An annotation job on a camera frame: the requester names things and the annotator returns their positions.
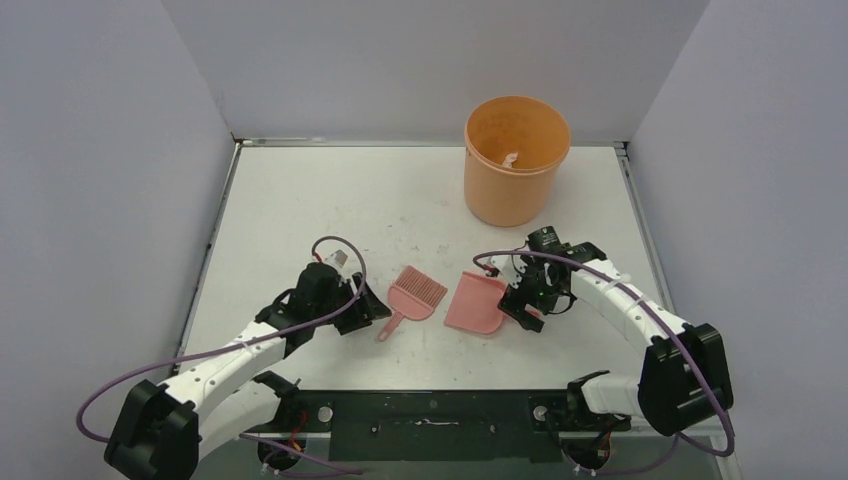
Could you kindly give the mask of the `pink plastic hand brush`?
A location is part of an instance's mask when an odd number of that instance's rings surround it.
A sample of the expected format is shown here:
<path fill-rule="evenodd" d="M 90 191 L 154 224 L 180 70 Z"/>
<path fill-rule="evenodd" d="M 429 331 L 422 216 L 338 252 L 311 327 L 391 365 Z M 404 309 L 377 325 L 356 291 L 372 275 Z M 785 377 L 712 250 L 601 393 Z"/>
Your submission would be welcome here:
<path fill-rule="evenodd" d="M 403 320 L 429 318 L 447 295 L 448 289 L 412 265 L 407 265 L 390 285 L 387 294 L 392 314 L 377 340 L 386 341 Z"/>

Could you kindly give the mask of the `pink plastic dustpan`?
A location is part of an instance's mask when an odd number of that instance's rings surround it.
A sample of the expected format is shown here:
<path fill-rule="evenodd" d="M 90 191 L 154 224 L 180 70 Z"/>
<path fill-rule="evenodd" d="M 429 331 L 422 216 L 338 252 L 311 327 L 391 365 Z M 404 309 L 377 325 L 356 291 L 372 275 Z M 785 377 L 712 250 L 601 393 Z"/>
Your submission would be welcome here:
<path fill-rule="evenodd" d="M 443 324 L 475 334 L 493 334 L 504 321 L 505 314 L 498 304 L 506 287 L 496 278 L 463 272 Z"/>

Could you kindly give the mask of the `white paper scrap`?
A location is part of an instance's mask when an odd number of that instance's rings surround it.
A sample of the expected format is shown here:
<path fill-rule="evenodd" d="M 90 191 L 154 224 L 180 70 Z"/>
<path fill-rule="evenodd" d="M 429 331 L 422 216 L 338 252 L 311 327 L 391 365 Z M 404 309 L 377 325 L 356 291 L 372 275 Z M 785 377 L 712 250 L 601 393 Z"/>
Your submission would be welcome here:
<path fill-rule="evenodd" d="M 514 167 L 515 162 L 518 160 L 518 156 L 519 156 L 518 152 L 512 152 L 512 153 L 507 154 L 504 157 L 501 165 L 503 167 L 507 168 L 507 169 L 512 169 Z"/>

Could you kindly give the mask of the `orange plastic bucket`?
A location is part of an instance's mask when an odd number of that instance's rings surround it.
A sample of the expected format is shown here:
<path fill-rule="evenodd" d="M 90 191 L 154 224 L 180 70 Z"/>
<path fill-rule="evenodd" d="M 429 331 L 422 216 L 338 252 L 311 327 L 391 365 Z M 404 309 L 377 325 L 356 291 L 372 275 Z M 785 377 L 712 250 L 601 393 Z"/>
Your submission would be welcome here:
<path fill-rule="evenodd" d="M 489 225 L 515 227 L 543 210 L 570 151 L 571 129 L 541 100 L 501 96 L 473 110 L 464 141 L 467 207 Z M 501 163 L 512 152 L 519 153 L 518 160 L 507 169 Z"/>

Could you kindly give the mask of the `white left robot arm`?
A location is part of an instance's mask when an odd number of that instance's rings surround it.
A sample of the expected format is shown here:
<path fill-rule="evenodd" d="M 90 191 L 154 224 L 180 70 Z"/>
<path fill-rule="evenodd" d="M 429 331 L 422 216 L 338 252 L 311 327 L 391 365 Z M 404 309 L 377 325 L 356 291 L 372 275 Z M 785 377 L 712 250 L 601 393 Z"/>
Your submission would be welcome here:
<path fill-rule="evenodd" d="M 229 344 L 186 371 L 128 393 L 104 460 L 129 479 L 188 479 L 201 459 L 259 425 L 282 431 L 297 420 L 297 388 L 271 366 L 310 341 L 317 326 L 345 335 L 389 317 L 357 272 L 311 262 L 296 285 L 264 307 Z"/>

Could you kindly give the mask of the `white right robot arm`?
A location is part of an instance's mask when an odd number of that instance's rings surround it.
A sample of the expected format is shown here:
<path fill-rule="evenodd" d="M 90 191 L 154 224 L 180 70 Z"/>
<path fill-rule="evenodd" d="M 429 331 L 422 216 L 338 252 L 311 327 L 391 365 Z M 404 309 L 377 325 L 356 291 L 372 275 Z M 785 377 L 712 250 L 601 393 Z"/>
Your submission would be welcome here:
<path fill-rule="evenodd" d="M 664 436 L 713 416 L 730 426 L 734 394 L 720 333 L 660 306 L 595 244 L 564 242 L 547 226 L 530 233 L 524 246 L 477 264 L 506 281 L 498 308 L 523 329 L 541 332 L 561 300 L 581 301 L 640 354 L 636 376 L 599 370 L 571 381 L 565 424 L 588 429 L 614 417 L 640 417 Z"/>

